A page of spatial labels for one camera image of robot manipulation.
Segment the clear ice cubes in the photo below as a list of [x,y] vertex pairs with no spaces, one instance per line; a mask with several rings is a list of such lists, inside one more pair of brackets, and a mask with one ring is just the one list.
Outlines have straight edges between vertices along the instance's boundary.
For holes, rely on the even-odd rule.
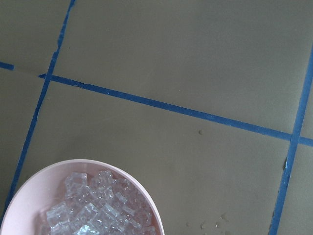
[[65,194],[43,214],[39,235],[155,235],[152,209],[126,178],[109,170],[91,179],[73,172],[64,181]]

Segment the pink bowl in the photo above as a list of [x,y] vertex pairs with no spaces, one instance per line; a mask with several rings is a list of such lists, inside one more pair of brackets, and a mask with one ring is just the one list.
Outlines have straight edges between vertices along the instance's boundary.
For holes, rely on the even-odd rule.
[[39,226],[39,215],[57,204],[65,193],[64,180],[72,172],[83,172],[95,176],[101,170],[110,170],[132,182],[147,200],[152,212],[152,224],[158,235],[164,234],[163,224],[157,207],[146,189],[129,173],[107,163],[73,159],[47,166],[31,176],[12,198],[2,220],[2,235],[34,235]]

